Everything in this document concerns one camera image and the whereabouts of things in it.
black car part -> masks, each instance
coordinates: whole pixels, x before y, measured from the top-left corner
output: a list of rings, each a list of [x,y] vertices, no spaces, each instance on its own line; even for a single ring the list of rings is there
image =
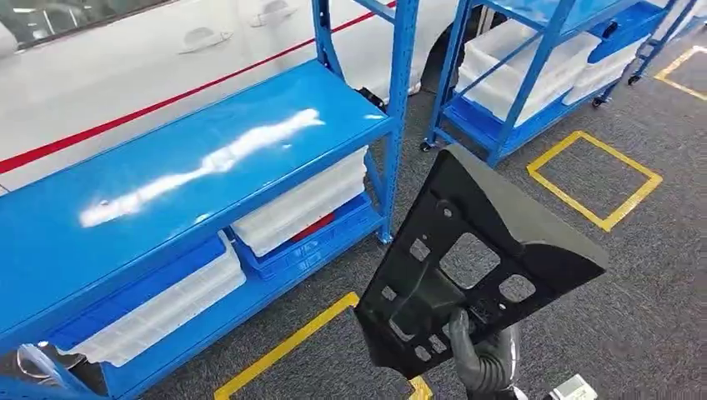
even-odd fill
[[[500,259],[470,288],[439,265],[465,233]],[[588,238],[453,145],[437,156],[355,313],[374,364],[411,379],[452,357],[445,325],[454,308],[468,311],[469,336],[478,343],[598,277],[607,260]],[[499,289],[513,275],[534,286],[517,302]]]

gray glove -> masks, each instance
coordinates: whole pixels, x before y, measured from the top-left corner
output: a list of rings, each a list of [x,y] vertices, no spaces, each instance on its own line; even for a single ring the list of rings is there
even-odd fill
[[[457,308],[449,319],[454,364],[470,398],[515,398],[513,382],[519,333],[515,325],[476,346],[469,339],[469,315]]]

yellow tape square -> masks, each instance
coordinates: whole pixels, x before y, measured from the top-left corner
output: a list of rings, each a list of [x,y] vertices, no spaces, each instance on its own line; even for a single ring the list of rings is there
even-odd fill
[[[675,61],[673,61],[668,67],[666,67],[663,71],[658,72],[657,75],[655,75],[655,78],[658,79],[659,81],[663,81],[665,83],[668,83],[670,86],[673,88],[682,90],[685,93],[689,93],[696,98],[701,98],[702,100],[707,101],[707,94],[705,93],[700,93],[694,89],[690,89],[689,87],[683,86],[677,82],[674,82],[668,78],[668,75],[673,72],[674,70],[678,69],[678,67],[687,61],[690,57],[694,56],[696,53],[707,53],[707,47],[701,47],[701,46],[693,46],[690,50],[687,52],[683,53],[682,56],[678,57]]]
[[[355,292],[347,293],[346,296],[339,299],[331,307],[327,308],[312,321],[301,327],[268,354],[265,354],[250,367],[247,367],[236,375],[236,377],[226,382],[225,385],[213,393],[214,400],[228,400],[232,394],[254,380],[258,375],[263,373],[263,371],[272,367],[280,358],[283,358],[293,351],[295,347],[307,340],[307,338],[312,336],[321,327],[331,322],[331,320],[340,313],[343,313],[347,308],[356,307],[357,304],[359,304],[359,296]],[[414,392],[410,395],[409,400],[427,400],[432,398],[432,390],[430,390],[422,377],[414,377],[410,379],[409,382],[414,388]]]
[[[623,204],[616,208],[607,218],[597,217],[596,214],[591,212],[587,207],[580,204],[577,200],[574,200],[567,193],[563,192],[562,189],[555,186],[553,183],[548,181],[545,177],[540,175],[538,170],[545,165],[550,159],[558,155],[560,152],[568,148],[572,143],[576,142],[578,139],[583,138],[584,140],[594,144],[596,147],[601,148],[612,156],[618,158],[624,163],[629,164],[632,168],[638,170],[648,177],[648,181],[639,188],[636,193],[632,194]],[[569,204],[572,208],[579,211],[582,215],[587,217],[591,222],[597,224],[600,228],[604,229],[606,232],[611,231],[621,219],[623,219],[628,213],[631,212],[636,206],[643,200],[649,193],[653,192],[661,182],[663,178],[657,173],[650,171],[648,168],[640,165],[636,161],[626,157],[624,154],[620,153],[618,150],[609,146],[608,144],[601,142],[595,137],[590,136],[588,133],[583,131],[572,132],[571,135],[563,139],[561,142],[555,144],[550,150],[545,152],[542,156],[538,157],[535,161],[531,162],[527,166],[528,173],[541,185],[545,186],[548,190],[554,193],[555,196],[560,198],[563,202]]]

car door handle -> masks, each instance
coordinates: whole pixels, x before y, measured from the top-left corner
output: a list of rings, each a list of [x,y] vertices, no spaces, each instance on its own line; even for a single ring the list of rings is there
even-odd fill
[[[184,46],[179,54],[196,53],[205,48],[212,48],[226,42],[233,36],[232,32],[214,32],[208,27],[197,27],[184,35]]]
[[[268,24],[280,23],[296,11],[296,6],[291,6],[284,0],[273,0],[263,6],[262,12],[255,14],[250,19],[250,26],[258,28]]]

shelf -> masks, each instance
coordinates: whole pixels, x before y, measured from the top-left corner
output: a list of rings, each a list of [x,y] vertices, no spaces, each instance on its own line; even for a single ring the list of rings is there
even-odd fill
[[[0,197],[0,303],[13,304],[0,352],[43,340],[393,125],[306,62]]]
[[[588,30],[638,1],[576,0],[560,31],[559,42]],[[548,27],[549,20],[560,0],[480,0],[480,2],[505,14],[508,18],[528,25],[536,31],[542,31]]]
[[[262,279],[270,279],[283,270],[290,268],[307,269],[312,263],[318,263],[322,254],[337,251],[346,246],[348,236],[358,235],[362,229],[379,215],[371,213],[371,200],[368,194],[361,193],[334,210],[333,221],[296,240],[291,238],[262,257],[256,257],[253,251],[234,234],[234,246],[241,263],[248,264],[258,272]]]
[[[321,253],[311,253],[308,259],[315,261],[279,271],[268,280],[261,279],[256,271],[248,264],[244,264],[243,271],[247,280],[242,287],[207,308],[122,367],[115,368],[107,363],[102,364],[110,394],[116,398],[136,397],[218,338],[265,308],[297,283],[318,271],[383,222],[383,218],[373,210],[370,202],[364,212],[365,216],[361,214],[358,212],[358,218],[364,220],[365,224],[347,230],[346,234],[338,231],[340,236],[344,236],[339,238],[338,246],[326,248]],[[331,222],[326,228],[335,229],[338,223],[341,221]],[[294,248],[290,251],[297,252],[298,249],[295,247],[308,245],[311,245],[310,241],[302,241],[293,245]]]
[[[510,153],[518,150],[525,143],[533,140],[546,129],[555,125],[568,113],[586,104],[597,93],[602,92],[615,82],[613,81],[595,90],[589,96],[569,106],[562,103],[564,95],[560,96],[548,107],[511,131],[508,140],[499,152],[499,158],[505,158]],[[444,108],[443,114],[458,129],[486,150],[493,151],[498,146],[499,136],[504,124],[480,104],[472,102],[465,97],[458,97]]]

